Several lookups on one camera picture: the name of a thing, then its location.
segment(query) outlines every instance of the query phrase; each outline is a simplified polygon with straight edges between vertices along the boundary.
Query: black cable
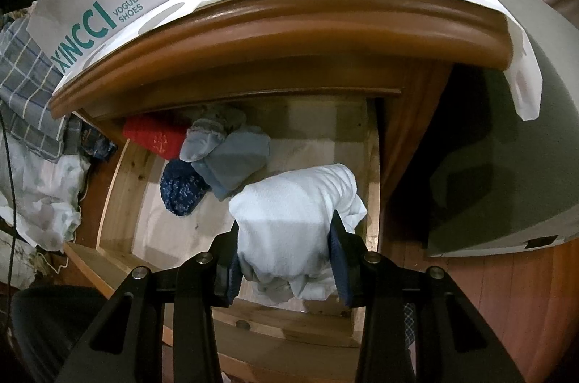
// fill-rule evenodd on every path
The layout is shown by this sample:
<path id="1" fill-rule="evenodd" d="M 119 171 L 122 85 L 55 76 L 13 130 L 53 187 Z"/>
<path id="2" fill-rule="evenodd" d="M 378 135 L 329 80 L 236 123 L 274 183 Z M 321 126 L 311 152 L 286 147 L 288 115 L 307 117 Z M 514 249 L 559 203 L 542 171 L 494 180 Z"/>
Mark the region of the black cable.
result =
<path id="1" fill-rule="evenodd" d="M 11 286 L 12 286 L 12 267 L 14 266 L 14 251 L 16 249 L 16 194 L 14 193 L 14 180 L 12 178 L 12 164 L 10 162 L 10 150 L 8 150 L 8 136 L 6 134 L 6 126 L 4 125 L 4 118 L 2 117 L 2 112 L 0 112 L 0 124 L 2 125 L 2 135 L 4 136 L 4 148 L 6 150 L 6 160 L 8 163 L 8 176 L 10 177 L 10 190 L 12 192 L 12 212 L 13 212 L 13 223 L 12 227 L 12 247 L 10 249 L 10 262 L 8 263 L 8 289 L 7 289 L 7 302 L 6 302 L 6 322 L 4 323 L 3 333 L 6 333 L 8 326 L 10 325 L 10 306 L 12 302 L 11 296 Z"/>

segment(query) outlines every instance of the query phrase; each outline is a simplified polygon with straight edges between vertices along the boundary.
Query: open drawer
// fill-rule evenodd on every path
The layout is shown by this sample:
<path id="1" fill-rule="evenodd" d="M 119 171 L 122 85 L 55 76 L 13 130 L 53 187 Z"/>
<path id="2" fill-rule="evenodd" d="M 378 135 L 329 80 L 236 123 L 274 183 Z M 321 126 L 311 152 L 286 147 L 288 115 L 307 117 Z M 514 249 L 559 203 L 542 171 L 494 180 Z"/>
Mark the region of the open drawer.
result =
<path id="1" fill-rule="evenodd" d="M 379 144 L 374 100 L 348 97 L 265 97 L 232 105 L 271 138 L 267 165 L 246 183 L 279 172 L 342 163 L 355 175 L 368 209 L 356 233 L 377 250 L 380 211 Z M 166 162 L 130 141 L 124 146 L 102 214 L 97 248 L 65 250 L 106 296 L 136 266 L 179 266 L 230 230 L 228 200 L 209 192 L 193 213 L 176 217 L 163 205 L 159 179 Z M 163 340 L 173 342 L 172 305 Z M 337 296 L 325 302 L 296 298 L 273 308 L 256 302 L 244 282 L 229 308 L 213 308 L 221 369 L 246 381 L 352 381 L 364 309 L 350 311 Z"/>

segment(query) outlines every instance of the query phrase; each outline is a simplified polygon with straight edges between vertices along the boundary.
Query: blue checkered fabric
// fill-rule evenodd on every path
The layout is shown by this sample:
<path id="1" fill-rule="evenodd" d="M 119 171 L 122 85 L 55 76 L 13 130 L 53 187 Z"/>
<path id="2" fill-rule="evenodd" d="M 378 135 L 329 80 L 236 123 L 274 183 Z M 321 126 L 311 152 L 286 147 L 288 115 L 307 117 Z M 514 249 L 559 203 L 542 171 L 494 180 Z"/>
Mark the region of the blue checkered fabric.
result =
<path id="1" fill-rule="evenodd" d="M 404 341 L 410 347 L 416 340 L 416 306 L 413 303 L 404 305 Z"/>
<path id="2" fill-rule="evenodd" d="M 63 74 L 26 29 L 29 17 L 2 17 L 0 29 L 0 111 L 7 131 L 45 159 L 78 151 L 82 122 L 54 120 L 48 102 Z"/>

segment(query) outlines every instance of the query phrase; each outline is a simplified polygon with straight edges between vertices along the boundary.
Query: wooden molding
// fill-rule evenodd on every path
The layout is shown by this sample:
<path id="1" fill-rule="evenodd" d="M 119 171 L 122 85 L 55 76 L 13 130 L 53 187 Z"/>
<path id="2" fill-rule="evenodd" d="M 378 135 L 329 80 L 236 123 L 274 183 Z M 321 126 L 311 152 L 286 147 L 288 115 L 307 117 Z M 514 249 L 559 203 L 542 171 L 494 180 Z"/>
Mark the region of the wooden molding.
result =
<path id="1" fill-rule="evenodd" d="M 462 0 L 227 0 L 114 51 L 59 90 L 50 109 L 58 118 L 167 79 L 328 55 L 426 58 L 504 70 L 512 43 L 500 12 Z M 332 81 L 325 86 L 331 89 Z"/>
<path id="2" fill-rule="evenodd" d="M 85 105 L 94 120 L 177 108 L 209 101 L 288 94 L 399 96 L 406 74 L 421 63 L 413 58 L 292 57 L 254 61 L 192 72 L 102 95 Z"/>

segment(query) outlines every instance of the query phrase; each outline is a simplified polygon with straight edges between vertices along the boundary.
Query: wooden cabinet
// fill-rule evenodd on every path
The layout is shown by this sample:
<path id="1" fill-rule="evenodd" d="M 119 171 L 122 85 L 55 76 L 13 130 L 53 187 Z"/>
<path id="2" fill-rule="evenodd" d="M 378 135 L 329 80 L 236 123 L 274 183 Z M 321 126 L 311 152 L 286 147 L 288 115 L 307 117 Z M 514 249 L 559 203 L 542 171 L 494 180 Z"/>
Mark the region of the wooden cabinet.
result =
<path id="1" fill-rule="evenodd" d="M 369 220 L 360 234 L 375 250 L 382 207 L 420 143 L 453 64 L 504 70 L 511 56 L 505 17 L 460 0 L 228 0 L 112 52 L 64 86 L 51 110 L 55 117 L 80 111 L 122 142 L 123 119 L 143 112 L 256 97 L 263 107 L 287 98 L 357 98 L 368 107 L 360 112 L 366 134 L 357 178 Z M 132 242 L 154 158 L 125 144 L 97 249 L 67 245 L 106 295 L 144 263 L 132 254 Z M 215 310 L 214 319 L 228 373 L 256 382 L 354 378 L 363 310 L 347 318 L 318 316 L 241 300 Z M 249 329 L 237 327 L 239 321 Z M 170 323 L 164 338 L 172 341 Z"/>

